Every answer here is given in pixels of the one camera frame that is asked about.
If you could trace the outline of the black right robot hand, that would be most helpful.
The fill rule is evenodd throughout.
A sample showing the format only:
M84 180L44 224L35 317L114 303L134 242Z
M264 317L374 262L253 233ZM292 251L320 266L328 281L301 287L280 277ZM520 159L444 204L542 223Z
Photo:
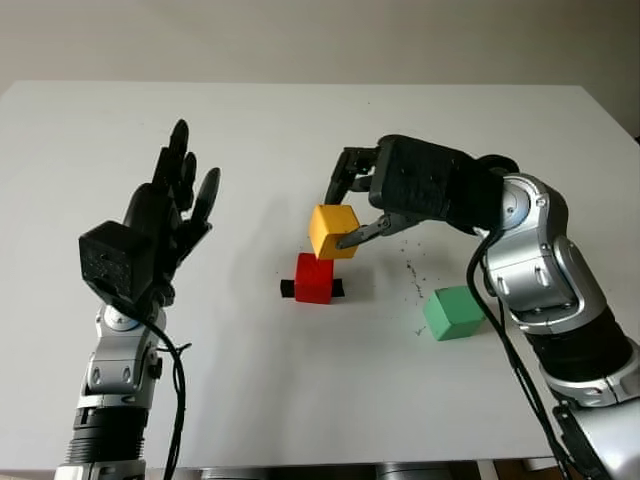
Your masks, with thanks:
M331 175L324 203L339 205L349 191L368 193L371 190L380 153L379 147L345 147L340 154ZM359 246L377 237L391 236L422 222L416 216L393 213L383 209L383 213L374 222L359 226L347 233L336 243L338 250Z

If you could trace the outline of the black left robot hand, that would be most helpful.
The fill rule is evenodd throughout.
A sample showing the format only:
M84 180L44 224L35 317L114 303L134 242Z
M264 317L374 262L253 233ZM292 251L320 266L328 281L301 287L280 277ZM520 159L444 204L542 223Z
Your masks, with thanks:
M176 270L212 229L221 169L210 169L195 191L197 159L188 140L188 124L180 119L160 150L152 179L136 189L125 214L124 224L150 240L150 264L135 270L141 285L133 299L140 309L154 301L173 303Z

